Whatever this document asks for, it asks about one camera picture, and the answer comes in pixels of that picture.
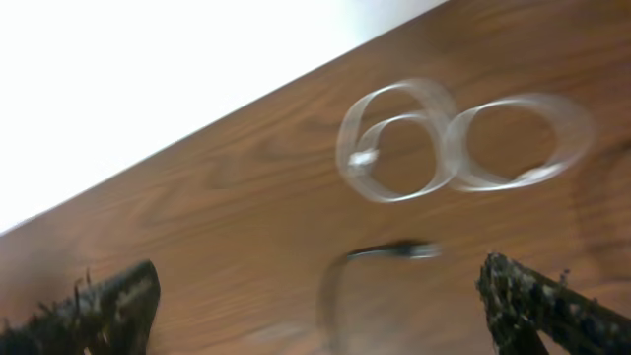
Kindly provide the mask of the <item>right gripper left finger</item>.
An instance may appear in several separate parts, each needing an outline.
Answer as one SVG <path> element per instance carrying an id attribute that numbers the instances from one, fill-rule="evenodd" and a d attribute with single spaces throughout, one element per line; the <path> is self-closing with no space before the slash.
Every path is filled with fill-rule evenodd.
<path id="1" fill-rule="evenodd" d="M 60 302 L 40 303 L 28 320 L 2 320 L 5 355 L 145 355 L 161 298 L 154 263 L 143 260 L 94 283 L 78 279 Z"/>

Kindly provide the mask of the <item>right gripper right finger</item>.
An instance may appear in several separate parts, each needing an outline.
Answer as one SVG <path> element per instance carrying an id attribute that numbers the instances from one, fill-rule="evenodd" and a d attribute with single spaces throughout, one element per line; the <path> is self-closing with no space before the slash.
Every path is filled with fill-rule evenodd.
<path id="1" fill-rule="evenodd" d="M 476 289 L 497 354 L 546 354 L 546 334 L 569 354 L 628 354 L 630 319 L 497 252 Z"/>

